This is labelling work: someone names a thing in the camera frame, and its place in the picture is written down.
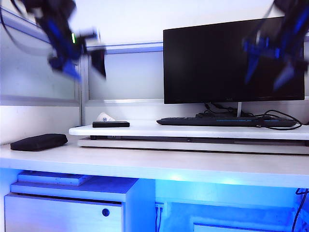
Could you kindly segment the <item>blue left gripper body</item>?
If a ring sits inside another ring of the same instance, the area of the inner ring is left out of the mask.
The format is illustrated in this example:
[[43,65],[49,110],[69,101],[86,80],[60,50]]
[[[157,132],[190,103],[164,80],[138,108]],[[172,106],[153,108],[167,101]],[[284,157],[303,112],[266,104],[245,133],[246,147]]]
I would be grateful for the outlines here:
[[51,45],[56,51],[56,57],[61,58],[63,64],[66,60],[78,60],[86,52],[85,38],[82,36],[73,36],[68,40],[64,38],[52,39]]

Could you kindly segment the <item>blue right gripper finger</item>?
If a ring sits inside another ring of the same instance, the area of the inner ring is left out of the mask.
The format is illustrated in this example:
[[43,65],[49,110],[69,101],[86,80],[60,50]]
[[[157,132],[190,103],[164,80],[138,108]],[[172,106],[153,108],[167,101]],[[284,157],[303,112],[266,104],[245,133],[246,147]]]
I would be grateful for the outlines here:
[[273,90],[277,91],[284,87],[291,79],[295,76],[295,68],[292,62],[287,62],[284,68],[281,70],[279,75],[274,81]]
[[244,84],[249,84],[251,78],[257,68],[260,56],[256,54],[248,54],[247,56],[247,72],[244,78]]

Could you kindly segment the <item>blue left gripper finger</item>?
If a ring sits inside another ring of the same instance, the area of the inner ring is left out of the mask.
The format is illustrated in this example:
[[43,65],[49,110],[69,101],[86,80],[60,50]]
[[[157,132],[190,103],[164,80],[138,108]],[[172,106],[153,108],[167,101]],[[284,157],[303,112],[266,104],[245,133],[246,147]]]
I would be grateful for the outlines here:
[[81,76],[80,74],[76,71],[75,65],[71,60],[66,60],[62,71],[64,74],[70,76],[73,78],[75,81],[81,82]]
[[63,60],[61,58],[49,56],[48,62],[54,71],[61,72],[63,70]]

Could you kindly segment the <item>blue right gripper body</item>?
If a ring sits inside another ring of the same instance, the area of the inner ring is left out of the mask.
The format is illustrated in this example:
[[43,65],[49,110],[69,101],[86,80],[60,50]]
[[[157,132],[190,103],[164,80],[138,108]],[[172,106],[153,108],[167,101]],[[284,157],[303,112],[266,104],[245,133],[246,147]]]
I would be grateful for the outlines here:
[[242,41],[242,48],[246,53],[247,59],[267,57],[273,59],[282,59],[281,48],[271,43],[269,37],[254,35],[246,37]]

